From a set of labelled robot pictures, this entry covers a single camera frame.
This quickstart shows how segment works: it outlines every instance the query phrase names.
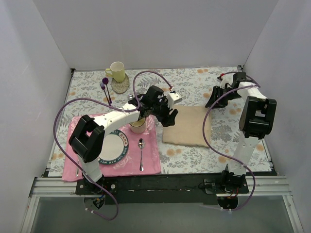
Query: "beige cloth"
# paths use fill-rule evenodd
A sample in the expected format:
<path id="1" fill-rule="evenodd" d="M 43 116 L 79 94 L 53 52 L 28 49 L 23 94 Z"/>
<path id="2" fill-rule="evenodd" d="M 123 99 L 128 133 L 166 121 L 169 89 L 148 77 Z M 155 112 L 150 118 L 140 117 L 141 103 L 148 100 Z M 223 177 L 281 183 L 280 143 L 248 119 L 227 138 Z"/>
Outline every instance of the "beige cloth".
<path id="1" fill-rule="evenodd" d="M 163 128 L 164 143 L 172 143 L 184 146 L 208 147 L 202 135 L 202 124 L 207 112 L 204 106 L 182 106 L 175 105 L 178 110 L 175 125 Z M 210 143 L 210 114 L 206 119 L 205 135 Z"/>

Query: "yellow mug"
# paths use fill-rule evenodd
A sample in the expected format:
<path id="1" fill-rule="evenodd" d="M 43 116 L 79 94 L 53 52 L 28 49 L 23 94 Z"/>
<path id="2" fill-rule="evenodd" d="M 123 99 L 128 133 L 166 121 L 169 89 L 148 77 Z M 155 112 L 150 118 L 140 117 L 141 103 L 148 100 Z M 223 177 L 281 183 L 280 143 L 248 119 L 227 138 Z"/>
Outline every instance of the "yellow mug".
<path id="1" fill-rule="evenodd" d="M 105 72 L 107 76 L 114 78 L 119 83 L 122 83 L 125 79 L 124 64 L 122 62 L 112 63 L 110 69 L 107 68 Z"/>

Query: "mug handle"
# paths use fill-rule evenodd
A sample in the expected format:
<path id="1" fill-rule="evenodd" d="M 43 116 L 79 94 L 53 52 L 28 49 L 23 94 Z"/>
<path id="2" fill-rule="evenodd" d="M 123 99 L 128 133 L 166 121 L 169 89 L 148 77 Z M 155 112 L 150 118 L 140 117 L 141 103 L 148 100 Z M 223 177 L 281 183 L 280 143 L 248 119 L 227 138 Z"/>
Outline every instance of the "mug handle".
<path id="1" fill-rule="evenodd" d="M 107 68 L 107 69 L 105 70 L 105 73 L 106 73 L 107 76 L 112 77 L 112 73 L 110 74 L 110 73 L 108 73 L 107 71 L 110 71 L 110 72 L 111 72 L 111 69 Z"/>

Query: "floral tablecloth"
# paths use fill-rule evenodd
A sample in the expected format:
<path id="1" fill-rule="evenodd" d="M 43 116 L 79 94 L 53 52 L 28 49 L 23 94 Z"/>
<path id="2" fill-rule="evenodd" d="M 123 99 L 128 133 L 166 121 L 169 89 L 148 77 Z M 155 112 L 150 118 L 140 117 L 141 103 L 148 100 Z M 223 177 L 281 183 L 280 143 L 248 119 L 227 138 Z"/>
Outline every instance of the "floral tablecloth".
<path id="1" fill-rule="evenodd" d="M 166 77 L 183 97 L 179 104 L 187 106 L 205 105 L 212 92 L 213 86 L 219 85 L 216 79 L 219 74 L 235 71 L 236 67 L 206 67 L 187 69 L 153 69 Z M 132 83 L 134 76 L 141 70 L 126 70 Z M 99 81 L 105 77 L 104 71 L 75 72 L 69 90 L 68 101 L 75 98 L 92 98 L 107 103 Z M 145 93 L 149 86 L 156 85 L 164 91 L 168 86 L 162 79 L 152 73 L 144 73 L 136 80 L 137 93 Z M 132 94 L 130 88 L 119 95 L 109 88 L 112 104 L 122 107 L 127 102 L 127 96 Z M 239 139 L 239 119 L 244 106 L 243 99 L 232 100 L 225 109 L 212 111 L 212 146 L 218 151 L 233 155 Z M 58 139 L 63 147 L 66 146 L 68 126 L 74 116 L 85 114 L 106 113 L 110 110 L 89 101 L 77 101 L 67 106 L 61 121 Z M 157 143 L 160 152 L 161 169 L 165 174 L 176 173 L 214 173 L 221 172 L 227 159 L 217 155 L 212 150 L 202 147 L 187 147 L 162 143 L 162 125 L 156 121 Z M 56 146 L 52 156 L 50 177 L 62 176 L 65 156 Z M 249 167 L 253 171 L 271 171 L 268 157 L 262 143 L 257 145 Z"/>

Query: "glass panel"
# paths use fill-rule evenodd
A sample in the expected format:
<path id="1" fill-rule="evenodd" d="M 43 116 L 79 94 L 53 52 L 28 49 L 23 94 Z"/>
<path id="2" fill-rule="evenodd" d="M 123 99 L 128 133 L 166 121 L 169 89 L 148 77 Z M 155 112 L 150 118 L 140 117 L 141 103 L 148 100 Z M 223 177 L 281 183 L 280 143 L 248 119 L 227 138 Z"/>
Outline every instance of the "glass panel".
<path id="1" fill-rule="evenodd" d="M 239 197 L 240 202 L 246 197 Z M 100 212 L 112 216 L 114 205 Z M 83 198 L 40 198 L 33 233 L 90 232 L 252 232 L 292 233 L 282 197 L 253 197 L 240 211 L 228 213 L 198 203 L 121 204 L 119 216 L 106 221 L 85 211 Z"/>

